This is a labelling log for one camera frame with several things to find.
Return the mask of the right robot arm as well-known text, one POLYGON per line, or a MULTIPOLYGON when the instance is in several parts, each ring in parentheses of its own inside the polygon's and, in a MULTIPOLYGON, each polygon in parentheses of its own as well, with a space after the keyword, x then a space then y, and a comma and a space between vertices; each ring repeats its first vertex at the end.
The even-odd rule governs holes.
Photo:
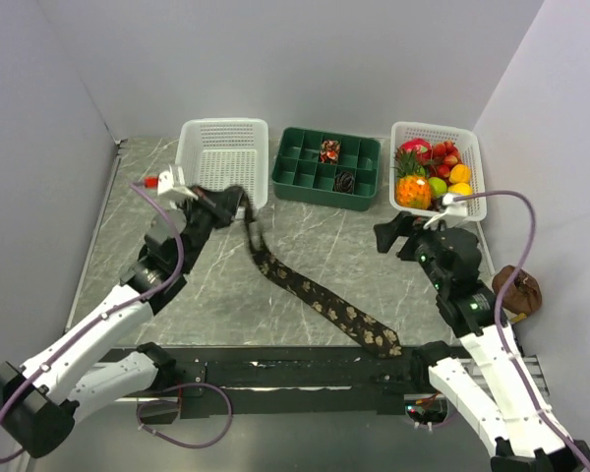
POLYGON ((515 344, 494 292, 479 278, 477 237, 462 228, 432 228, 409 212, 375 225, 377 249, 405 242, 397 257, 417 263, 437 291, 440 315, 474 361, 477 383, 443 341, 417 348, 410 380, 436 390, 483 443, 494 471, 589 471, 590 449, 559 423, 515 344))

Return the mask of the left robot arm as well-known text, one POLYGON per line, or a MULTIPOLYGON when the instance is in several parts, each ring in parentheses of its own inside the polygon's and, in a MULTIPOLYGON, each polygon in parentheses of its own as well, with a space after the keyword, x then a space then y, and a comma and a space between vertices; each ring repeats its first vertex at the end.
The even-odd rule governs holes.
MULTIPOLYGON (((232 224, 247 195, 239 186, 158 193, 173 207, 153 207, 156 215, 137 260, 103 301, 23 364, 0 365, 0 430, 32 458, 52 452, 80 421, 115 399, 141 390, 162 395, 174 386, 174 362, 158 346, 140 347, 98 372, 92 367, 126 332, 177 296, 211 232, 232 224)), ((0 464, 17 457, 18 452, 0 457, 0 464)))

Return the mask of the black gold floral tie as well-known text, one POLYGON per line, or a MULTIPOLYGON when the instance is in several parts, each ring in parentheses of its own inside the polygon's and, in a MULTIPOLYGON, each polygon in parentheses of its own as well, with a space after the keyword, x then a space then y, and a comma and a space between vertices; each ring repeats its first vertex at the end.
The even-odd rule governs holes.
POLYGON ((402 354, 398 334, 393 329, 278 259, 266 243, 264 230, 259 227, 256 233, 252 231, 257 219, 247 192, 238 185, 227 190, 235 195, 236 207, 244 212, 252 262, 268 281, 311 307, 370 354, 381 359, 397 358, 402 354))

